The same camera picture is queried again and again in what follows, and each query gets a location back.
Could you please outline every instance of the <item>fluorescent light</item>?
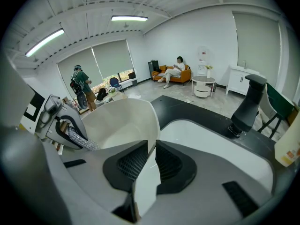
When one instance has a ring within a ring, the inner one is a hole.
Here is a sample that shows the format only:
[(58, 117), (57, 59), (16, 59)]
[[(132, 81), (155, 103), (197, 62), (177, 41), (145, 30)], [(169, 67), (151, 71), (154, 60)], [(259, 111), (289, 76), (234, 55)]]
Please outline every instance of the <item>fluorescent light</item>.
[(59, 30), (55, 31), (54, 33), (50, 34), (49, 36), (45, 37), (43, 40), (41, 40), (39, 43), (35, 44), (31, 49), (29, 49), (29, 51), (25, 53), (25, 56), (30, 57), (32, 54), (34, 54), (38, 49), (40, 49), (46, 43), (50, 42), (52, 39), (58, 37), (59, 35), (63, 34), (64, 32), (65, 31), (63, 29), (59, 29)]
[(148, 18), (147, 17), (141, 17), (141, 16), (130, 16), (130, 15), (112, 16), (112, 21), (124, 21), (124, 20), (146, 21), (146, 20), (148, 20)]

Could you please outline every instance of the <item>white shirt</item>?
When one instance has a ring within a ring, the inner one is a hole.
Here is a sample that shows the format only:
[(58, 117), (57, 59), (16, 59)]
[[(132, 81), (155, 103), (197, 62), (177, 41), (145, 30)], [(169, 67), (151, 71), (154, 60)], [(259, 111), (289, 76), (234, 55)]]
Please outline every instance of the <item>white shirt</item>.
[(182, 63), (176, 63), (176, 65), (179, 67), (179, 69), (176, 68), (176, 67), (174, 67), (174, 68), (173, 68), (174, 70), (176, 70), (176, 71), (178, 71), (178, 72), (184, 71), (185, 65), (184, 65), (183, 62), (182, 62)]

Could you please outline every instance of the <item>plastic bottle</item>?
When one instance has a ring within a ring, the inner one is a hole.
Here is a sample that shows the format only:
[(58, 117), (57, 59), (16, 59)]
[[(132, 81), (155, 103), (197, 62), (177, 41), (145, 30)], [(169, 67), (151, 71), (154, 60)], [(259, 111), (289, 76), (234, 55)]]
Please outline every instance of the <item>plastic bottle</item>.
[(300, 156), (300, 113), (287, 132), (275, 144), (275, 159), (289, 166)]

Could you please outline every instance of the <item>green chair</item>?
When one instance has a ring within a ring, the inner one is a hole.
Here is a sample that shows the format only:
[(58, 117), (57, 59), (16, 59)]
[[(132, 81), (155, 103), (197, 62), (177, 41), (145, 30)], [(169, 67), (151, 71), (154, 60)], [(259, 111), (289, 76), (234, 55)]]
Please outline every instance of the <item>green chair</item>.
[(275, 134), (280, 122), (285, 120), (294, 109), (294, 106), (268, 83), (261, 102), (259, 103), (259, 107), (270, 119), (258, 130), (259, 133), (261, 133), (275, 118), (278, 118), (276, 126), (272, 129), (270, 138)]

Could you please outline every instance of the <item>white pants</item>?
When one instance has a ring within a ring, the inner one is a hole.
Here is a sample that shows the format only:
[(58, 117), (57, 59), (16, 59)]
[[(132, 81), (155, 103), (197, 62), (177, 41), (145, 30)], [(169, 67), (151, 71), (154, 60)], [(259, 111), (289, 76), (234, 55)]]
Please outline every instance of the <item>white pants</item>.
[(164, 78), (166, 79), (167, 84), (169, 84), (170, 78), (178, 75), (180, 75), (180, 71), (174, 69), (167, 69), (166, 72), (164, 73)]

